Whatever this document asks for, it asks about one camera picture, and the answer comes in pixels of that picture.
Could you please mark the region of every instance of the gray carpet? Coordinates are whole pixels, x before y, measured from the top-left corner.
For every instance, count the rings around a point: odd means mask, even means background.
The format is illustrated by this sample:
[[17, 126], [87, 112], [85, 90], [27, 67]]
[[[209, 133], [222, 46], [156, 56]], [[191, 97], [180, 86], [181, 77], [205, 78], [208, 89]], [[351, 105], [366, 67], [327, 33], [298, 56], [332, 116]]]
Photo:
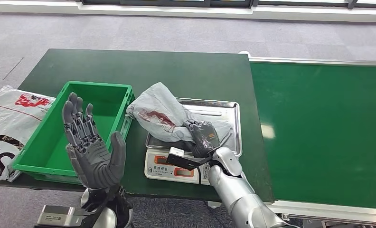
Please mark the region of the gray carpet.
[[[0, 228], [31, 228], [44, 204], [77, 207], [81, 196], [80, 192], [0, 187]], [[129, 202], [136, 228], [234, 227], [224, 207], [211, 209], [203, 201], [131, 197]]]
[[[376, 25], [84, 15], [0, 14], [0, 88], [18, 87], [48, 48], [238, 53], [376, 60]], [[0, 187], [0, 228], [32, 227], [44, 204], [77, 206], [80, 193]], [[131, 198], [136, 227], [233, 227], [201, 201]]]

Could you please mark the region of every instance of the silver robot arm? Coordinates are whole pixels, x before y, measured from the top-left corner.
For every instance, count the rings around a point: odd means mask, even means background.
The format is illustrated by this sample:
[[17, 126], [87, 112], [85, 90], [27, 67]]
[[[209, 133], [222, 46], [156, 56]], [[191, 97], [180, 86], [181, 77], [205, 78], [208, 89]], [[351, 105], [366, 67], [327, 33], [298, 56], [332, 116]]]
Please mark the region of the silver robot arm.
[[222, 146], [211, 122], [188, 120], [184, 125], [195, 142], [192, 150], [194, 158], [185, 157], [183, 150], [171, 148], [167, 163], [193, 170], [209, 162], [209, 182], [237, 228], [279, 228], [287, 225], [255, 193], [240, 162], [229, 148]]
[[240, 162], [230, 149], [217, 149], [212, 155], [212, 160], [218, 163], [210, 168], [209, 182], [237, 228], [278, 228], [287, 225], [255, 193], [243, 173]]

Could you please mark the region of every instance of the green tabletop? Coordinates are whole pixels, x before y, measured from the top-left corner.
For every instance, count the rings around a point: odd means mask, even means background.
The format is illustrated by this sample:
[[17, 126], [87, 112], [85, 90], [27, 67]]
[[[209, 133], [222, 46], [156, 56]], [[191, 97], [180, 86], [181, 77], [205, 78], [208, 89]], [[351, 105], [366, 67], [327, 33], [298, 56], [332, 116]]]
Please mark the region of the green tabletop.
[[376, 66], [251, 70], [275, 199], [376, 208]]
[[[240, 162], [259, 196], [273, 201], [247, 55], [50, 49], [19, 89], [56, 96], [69, 80], [129, 84], [136, 97], [162, 82], [176, 97], [238, 102]], [[146, 136], [147, 131], [133, 122], [122, 179], [130, 194], [218, 200], [211, 186], [147, 179], [143, 170]]]

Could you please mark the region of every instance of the metal tray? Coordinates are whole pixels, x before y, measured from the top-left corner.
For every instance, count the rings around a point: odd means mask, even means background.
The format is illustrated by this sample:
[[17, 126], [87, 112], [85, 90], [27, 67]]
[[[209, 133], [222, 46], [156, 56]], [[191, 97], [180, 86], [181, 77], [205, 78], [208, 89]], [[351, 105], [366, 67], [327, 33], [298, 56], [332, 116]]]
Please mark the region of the metal tray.
[[[206, 115], [211, 119], [229, 122], [233, 127], [233, 132], [228, 139], [228, 147], [239, 157], [242, 154], [241, 146], [241, 125], [240, 125], [240, 105], [229, 101], [211, 101], [177, 98], [186, 109], [193, 113]], [[148, 149], [166, 149], [176, 147], [189, 152], [188, 147], [183, 141], [163, 142], [148, 134], [146, 139]]]

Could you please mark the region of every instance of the white plastic bag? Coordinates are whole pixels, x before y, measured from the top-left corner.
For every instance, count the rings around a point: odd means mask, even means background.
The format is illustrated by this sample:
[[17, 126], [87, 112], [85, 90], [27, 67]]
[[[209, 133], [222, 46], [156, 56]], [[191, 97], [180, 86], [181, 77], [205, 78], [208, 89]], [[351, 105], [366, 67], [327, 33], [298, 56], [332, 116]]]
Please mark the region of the white plastic bag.
[[161, 82], [145, 90], [128, 106], [126, 113], [136, 118], [151, 135], [164, 142], [193, 142], [191, 133], [183, 126], [187, 119], [210, 121], [220, 140], [226, 138], [232, 130], [228, 122], [210, 120], [204, 115], [190, 112]]
[[54, 101], [8, 85], [0, 90], [0, 181], [12, 182], [20, 175], [12, 163]]

